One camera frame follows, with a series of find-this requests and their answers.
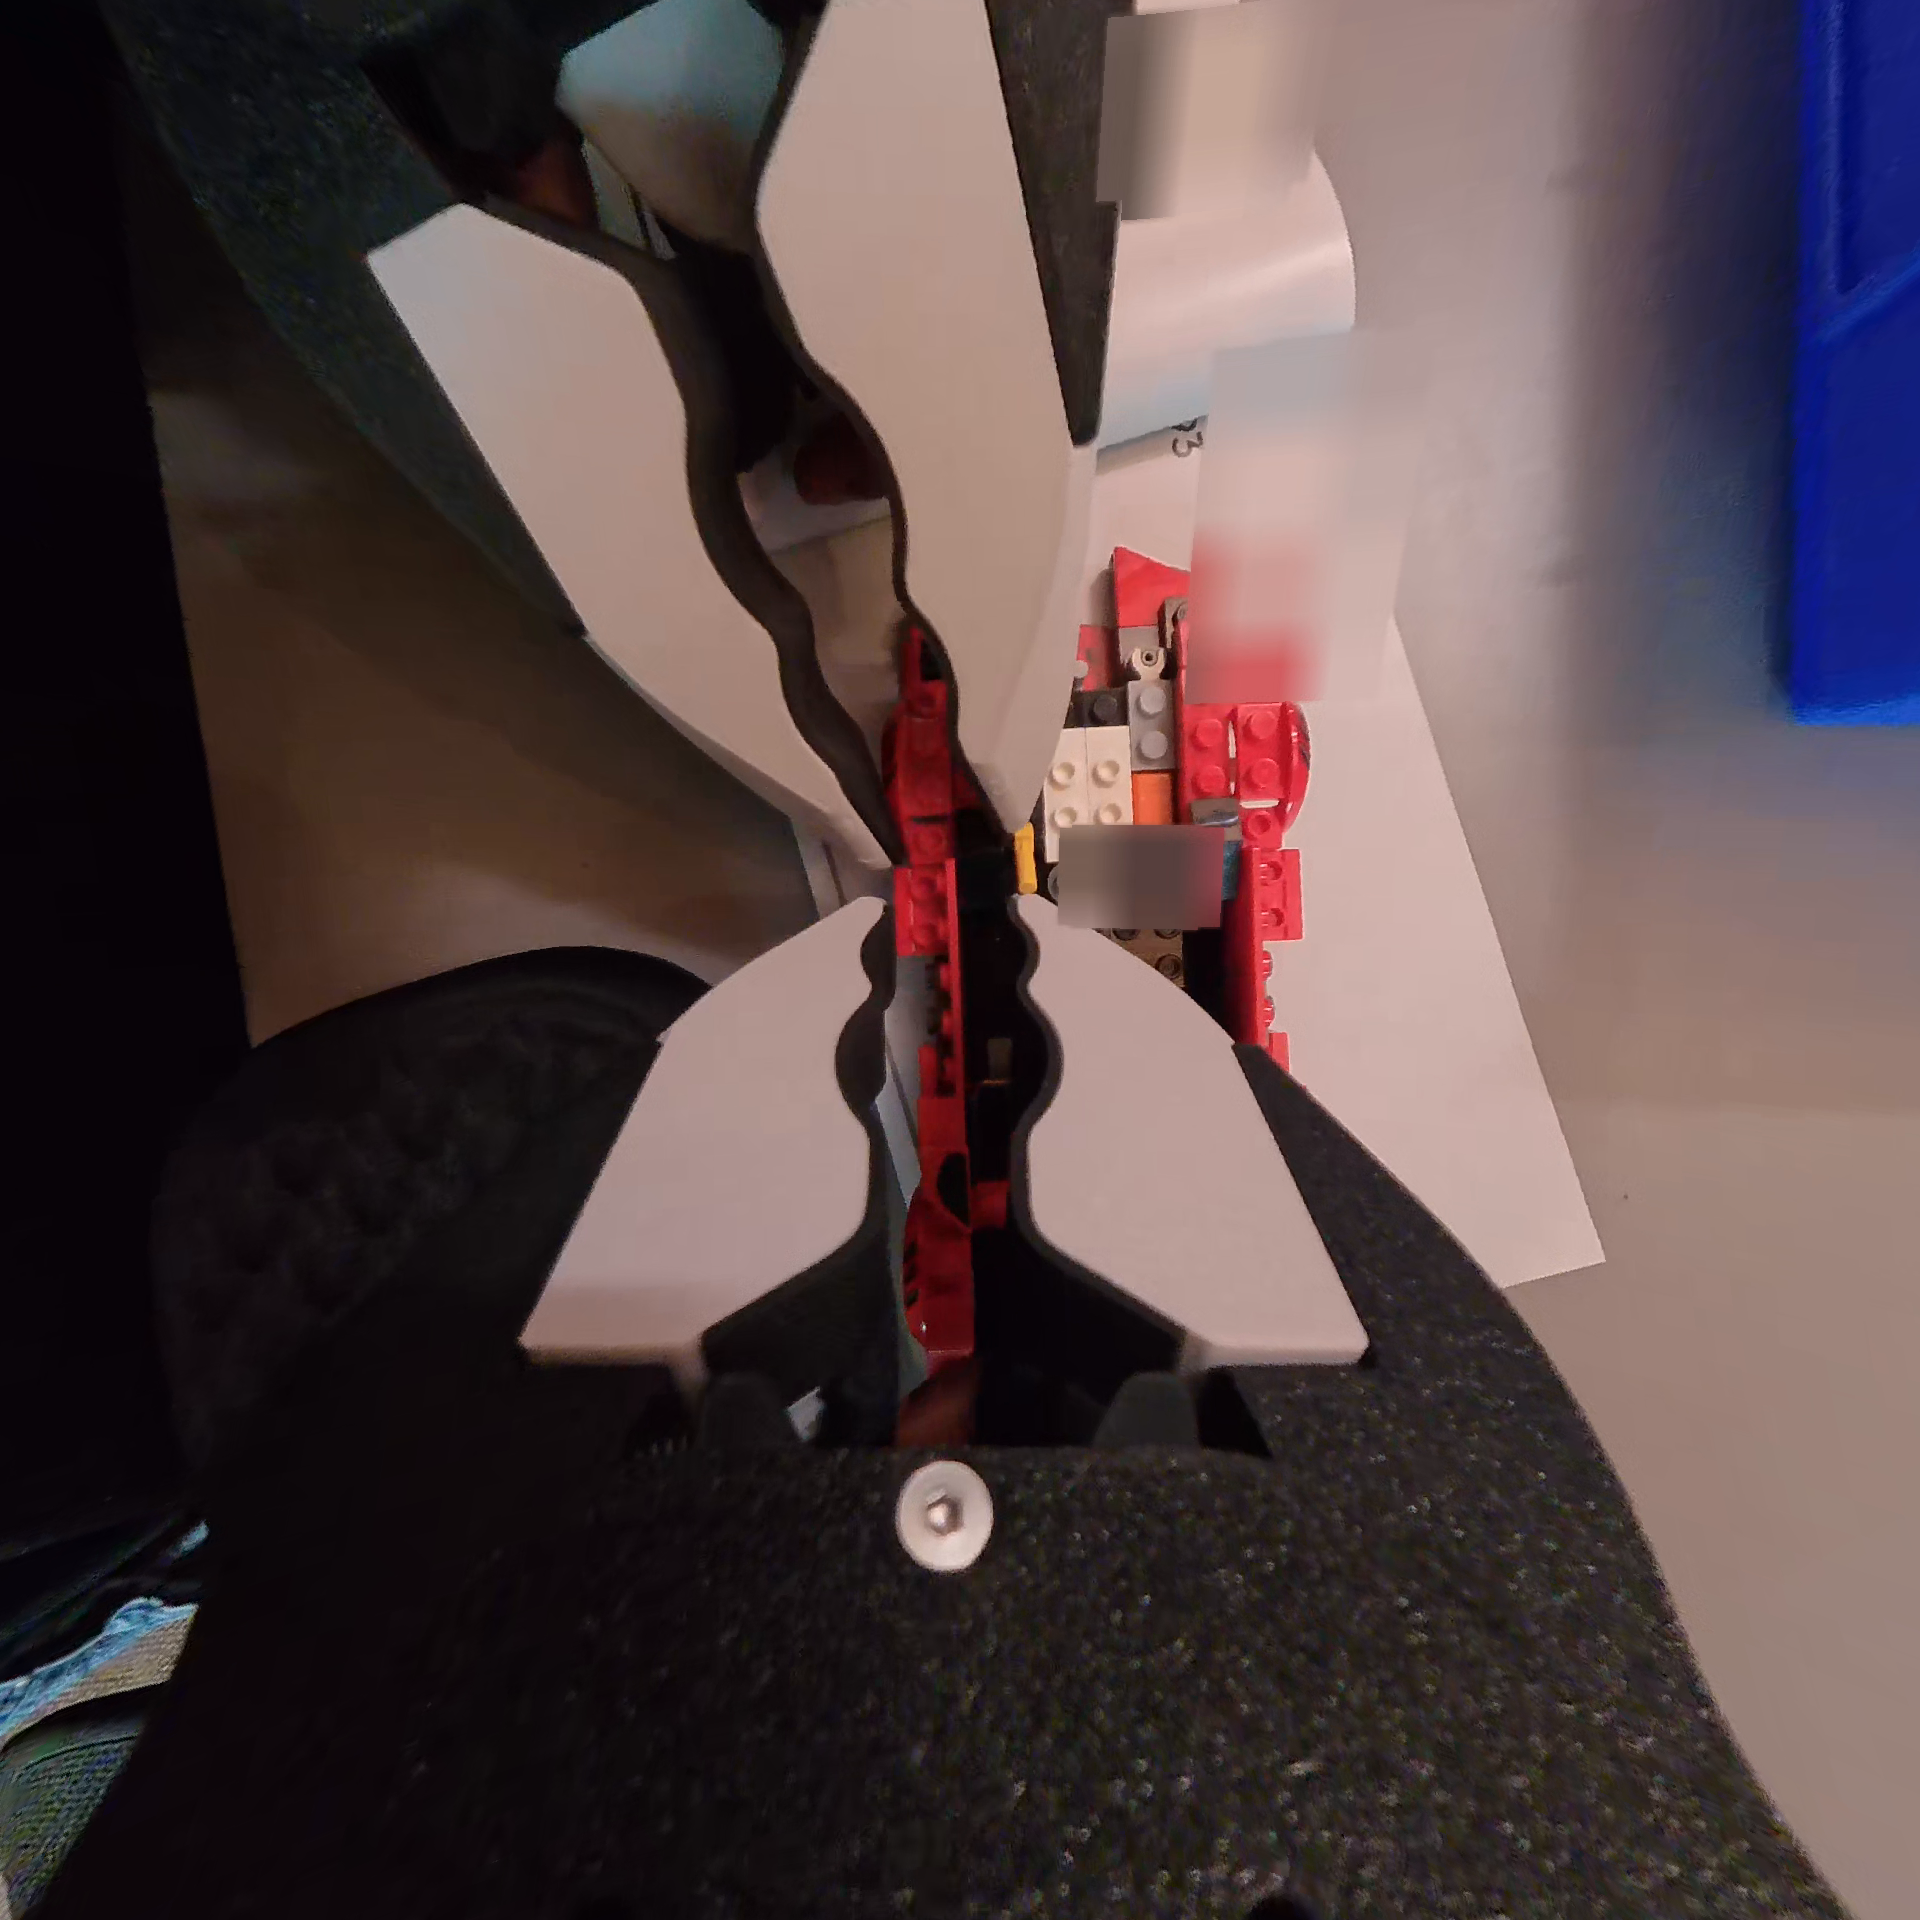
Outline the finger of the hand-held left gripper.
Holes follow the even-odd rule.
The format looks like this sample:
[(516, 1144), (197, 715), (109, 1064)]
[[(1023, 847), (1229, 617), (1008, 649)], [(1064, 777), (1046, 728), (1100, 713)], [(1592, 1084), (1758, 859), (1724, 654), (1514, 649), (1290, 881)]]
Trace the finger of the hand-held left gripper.
[(986, 10), (826, 4), (754, 218), (802, 355), (888, 465), (895, 590), (944, 647), (958, 746), (1023, 818), (1072, 682), (1095, 456), (1069, 439)]
[(745, 515), (729, 370), (679, 270), (508, 204), (367, 267), (591, 649), (754, 794), (897, 864), (868, 742)]

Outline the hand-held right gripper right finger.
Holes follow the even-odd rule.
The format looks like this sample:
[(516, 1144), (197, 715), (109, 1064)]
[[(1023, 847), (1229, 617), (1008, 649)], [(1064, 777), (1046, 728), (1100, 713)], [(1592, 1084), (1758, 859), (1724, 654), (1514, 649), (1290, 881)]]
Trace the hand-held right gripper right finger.
[(1286, 1080), (1176, 986), (1050, 900), (1013, 907), (1039, 1090), (1013, 1137), (1005, 1232), (976, 1256), (980, 1439), (1088, 1446), (1140, 1376), (1207, 1428), (1229, 1368), (1354, 1364), (1362, 1322), (1256, 1099)]

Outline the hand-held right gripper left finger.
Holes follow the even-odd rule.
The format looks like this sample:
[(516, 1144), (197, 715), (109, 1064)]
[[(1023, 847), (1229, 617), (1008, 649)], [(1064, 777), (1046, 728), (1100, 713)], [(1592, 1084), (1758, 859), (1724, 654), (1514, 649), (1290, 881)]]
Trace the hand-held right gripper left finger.
[(826, 1443), (887, 1443), (900, 1314), (876, 1103), (894, 986), (892, 912), (857, 898), (671, 1022), (521, 1346), (661, 1363), (685, 1391), (818, 1391)]

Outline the red toy brick car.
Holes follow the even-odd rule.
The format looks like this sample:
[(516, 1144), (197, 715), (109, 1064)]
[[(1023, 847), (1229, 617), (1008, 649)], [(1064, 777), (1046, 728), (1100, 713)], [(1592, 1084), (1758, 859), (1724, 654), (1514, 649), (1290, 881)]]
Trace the red toy brick car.
[(904, 615), (897, 700), (879, 744), (903, 834), (895, 948), (919, 970), (919, 1182), (904, 1210), (903, 1318), (930, 1379), (976, 1356), (976, 1280), (1013, 1249), (1014, 1131), (1023, 1116), (1005, 994), (1013, 960), (986, 932), (1014, 897), (1062, 897), (1069, 830), (1078, 872), (1105, 852), (1198, 852), (1198, 903), (1176, 928), (1102, 926), (1217, 1018), (1234, 1043), (1277, 1068), (1288, 1038), (1272, 1001), (1280, 946), (1303, 936), (1300, 858), (1286, 847), (1304, 801), (1311, 746), (1295, 704), (1202, 704), (1189, 692), (1190, 575), (1114, 546), (1110, 617), (1078, 631), (1058, 755), (1028, 824), (1001, 830), (962, 767), (953, 674), (937, 640)]

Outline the person's left hand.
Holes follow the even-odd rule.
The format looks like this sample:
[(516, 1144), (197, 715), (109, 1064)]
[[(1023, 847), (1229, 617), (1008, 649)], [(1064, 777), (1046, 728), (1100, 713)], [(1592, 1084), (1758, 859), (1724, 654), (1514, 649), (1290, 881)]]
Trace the person's left hand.
[(885, 499), (887, 462), (862, 439), (857, 423), (834, 414), (818, 420), (791, 460), (800, 504), (818, 510)]

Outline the white instruction booklet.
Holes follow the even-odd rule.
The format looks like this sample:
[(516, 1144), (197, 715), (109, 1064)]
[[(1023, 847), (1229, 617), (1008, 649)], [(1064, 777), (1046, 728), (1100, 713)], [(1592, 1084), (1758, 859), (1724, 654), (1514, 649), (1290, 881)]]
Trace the white instruction booklet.
[(1306, 704), (1322, 756), (1304, 802), (1303, 936), (1270, 976), (1286, 1068), (1496, 1284), (1600, 1260), (1448, 784), (1384, 606), (1407, 466), (1400, 340), (1337, 329), (1217, 361), (1216, 471), (1168, 452), (1092, 481), (1085, 532), (1173, 538), (1217, 588), (1298, 612), (1310, 585), (1357, 638)]

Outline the black dimpled wrist rest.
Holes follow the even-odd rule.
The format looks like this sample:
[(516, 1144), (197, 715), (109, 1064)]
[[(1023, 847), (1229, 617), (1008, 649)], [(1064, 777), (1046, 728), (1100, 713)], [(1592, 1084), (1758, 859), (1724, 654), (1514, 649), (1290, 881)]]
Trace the black dimpled wrist rest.
[(173, 1427), (208, 1467), (385, 1292), (516, 1337), (664, 1030), (708, 987), (605, 946), (509, 953), (260, 1043), (151, 1215)]

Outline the blue patterned cloth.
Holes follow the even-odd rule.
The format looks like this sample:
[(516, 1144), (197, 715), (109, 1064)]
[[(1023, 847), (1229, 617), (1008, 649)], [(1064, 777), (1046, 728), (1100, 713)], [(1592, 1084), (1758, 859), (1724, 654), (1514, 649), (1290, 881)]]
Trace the blue patterned cloth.
[(208, 1527), (109, 1588), (100, 1626), (1, 1686), (1, 1916), (29, 1916), (130, 1761), (185, 1654)]

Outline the blue plastic bin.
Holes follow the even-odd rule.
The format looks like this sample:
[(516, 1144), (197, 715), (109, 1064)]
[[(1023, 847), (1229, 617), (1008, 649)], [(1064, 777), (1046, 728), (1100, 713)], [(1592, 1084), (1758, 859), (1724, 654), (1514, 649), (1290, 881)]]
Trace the blue plastic bin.
[(1784, 689), (1917, 723), (1917, 4), (1799, 8)]

